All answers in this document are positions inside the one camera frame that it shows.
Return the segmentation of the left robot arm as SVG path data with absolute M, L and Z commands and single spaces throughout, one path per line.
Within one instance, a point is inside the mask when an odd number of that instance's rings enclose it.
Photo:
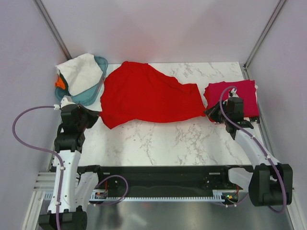
M 55 184 L 47 214 L 38 218 L 44 230 L 84 230 L 87 228 L 87 204 L 94 188 L 105 184 L 99 172 L 77 176 L 85 141 L 84 131 L 98 120 L 99 113 L 80 104 L 62 105 L 61 124 L 54 141 L 58 164 Z

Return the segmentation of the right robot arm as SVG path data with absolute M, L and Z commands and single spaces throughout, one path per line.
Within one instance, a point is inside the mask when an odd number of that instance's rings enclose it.
M 254 126 L 244 119 L 243 99 L 230 97 L 207 109 L 205 114 L 213 122 L 225 124 L 226 131 L 247 155 L 253 172 L 232 168 L 220 176 L 224 188 L 235 184 L 248 190 L 256 207 L 281 206 L 292 202 L 293 170 L 289 164 L 280 163 L 257 139 Z

